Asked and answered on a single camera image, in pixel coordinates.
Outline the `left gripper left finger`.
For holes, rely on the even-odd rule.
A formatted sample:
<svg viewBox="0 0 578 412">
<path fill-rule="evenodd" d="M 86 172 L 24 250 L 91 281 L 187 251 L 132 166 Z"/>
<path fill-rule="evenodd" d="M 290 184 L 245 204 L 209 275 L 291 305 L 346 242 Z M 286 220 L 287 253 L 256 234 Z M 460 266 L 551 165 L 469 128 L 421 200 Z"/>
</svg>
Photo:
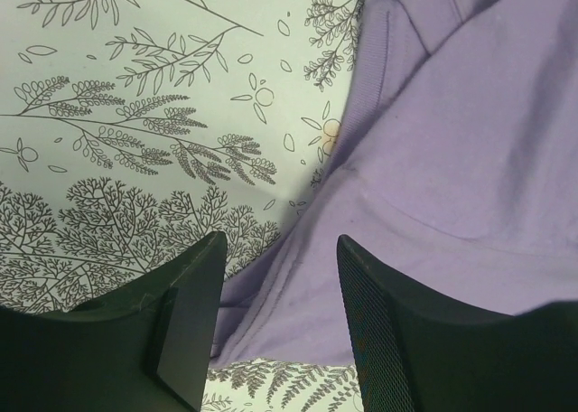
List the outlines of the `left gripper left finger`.
<svg viewBox="0 0 578 412">
<path fill-rule="evenodd" d="M 198 411 L 226 266 L 212 232 L 68 312 L 1 311 L 4 411 Z"/>
</svg>

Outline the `purple t shirt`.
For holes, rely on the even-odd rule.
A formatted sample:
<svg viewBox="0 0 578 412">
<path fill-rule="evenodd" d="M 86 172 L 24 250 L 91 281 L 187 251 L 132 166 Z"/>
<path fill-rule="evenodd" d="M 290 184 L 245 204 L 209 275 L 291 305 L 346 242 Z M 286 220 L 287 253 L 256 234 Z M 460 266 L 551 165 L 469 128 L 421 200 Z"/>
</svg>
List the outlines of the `purple t shirt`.
<svg viewBox="0 0 578 412">
<path fill-rule="evenodd" d="M 322 182 L 225 283 L 211 367 L 352 363 L 341 235 L 498 313 L 575 299 L 577 0 L 365 1 Z"/>
</svg>

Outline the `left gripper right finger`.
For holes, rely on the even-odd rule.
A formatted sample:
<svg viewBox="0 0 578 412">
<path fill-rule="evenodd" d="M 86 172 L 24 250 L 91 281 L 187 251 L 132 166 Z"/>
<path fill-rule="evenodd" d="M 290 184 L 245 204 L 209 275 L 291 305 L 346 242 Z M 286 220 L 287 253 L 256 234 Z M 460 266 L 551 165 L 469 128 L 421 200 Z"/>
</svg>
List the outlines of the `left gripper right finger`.
<svg viewBox="0 0 578 412">
<path fill-rule="evenodd" d="M 387 411 L 574 411 L 577 304 L 519 315 L 465 304 L 339 237 L 340 290 L 362 406 Z"/>
</svg>

